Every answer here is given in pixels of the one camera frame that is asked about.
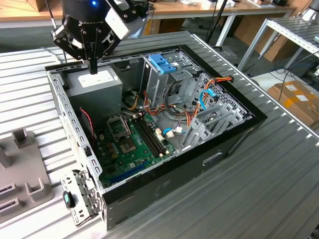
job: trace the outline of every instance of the open computer tower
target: open computer tower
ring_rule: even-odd
[[[78,167],[61,178],[76,226],[111,229],[231,155],[267,118],[185,45],[46,68]]]

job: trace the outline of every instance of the motherboard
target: motherboard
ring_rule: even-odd
[[[135,118],[115,116],[95,130],[93,150],[103,173],[105,187],[120,182],[176,153],[159,134],[159,127],[149,114]]]

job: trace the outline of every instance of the yellow cable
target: yellow cable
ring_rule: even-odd
[[[136,108],[137,104],[138,104],[138,96],[135,97],[135,103],[134,103],[134,105],[133,105],[132,107],[128,108],[128,110],[129,110],[129,111],[134,110],[134,109]]]

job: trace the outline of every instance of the workbench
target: workbench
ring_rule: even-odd
[[[0,225],[0,238],[305,239],[319,223],[319,136],[204,41],[188,32],[120,43],[114,55],[187,44],[267,114],[229,158],[107,232],[96,217],[76,228],[59,179],[76,168],[44,70],[57,47],[0,54],[0,137],[26,127],[36,136],[55,196]]]
[[[62,20],[62,6],[60,0],[51,0],[50,6],[52,8],[53,15],[58,25]],[[187,18],[187,17],[207,17],[213,16],[214,8],[203,9],[200,3],[196,3],[195,6],[186,6],[179,1],[166,2],[158,1],[154,3],[153,20],[168,19],[168,18]],[[219,39],[216,43],[217,46],[221,46],[229,32],[235,17],[238,15],[256,15],[256,14],[272,14],[272,13],[284,13],[284,17],[290,16],[294,7],[282,7],[276,6],[275,8],[258,8],[253,4],[242,0],[235,4],[234,7],[225,8],[222,16],[227,17],[223,29],[220,33]],[[0,28],[11,27],[32,27],[32,26],[48,26],[52,25],[48,10],[45,8],[41,12],[32,12],[27,10],[20,10],[15,8],[9,8],[0,6]],[[157,30],[152,30],[152,33],[158,33],[160,24],[154,24],[153,27]]]

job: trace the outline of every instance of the metal hinge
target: metal hinge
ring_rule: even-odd
[[[63,199],[71,211],[75,226],[79,227],[101,210],[101,199],[87,171],[74,170],[61,178]]]

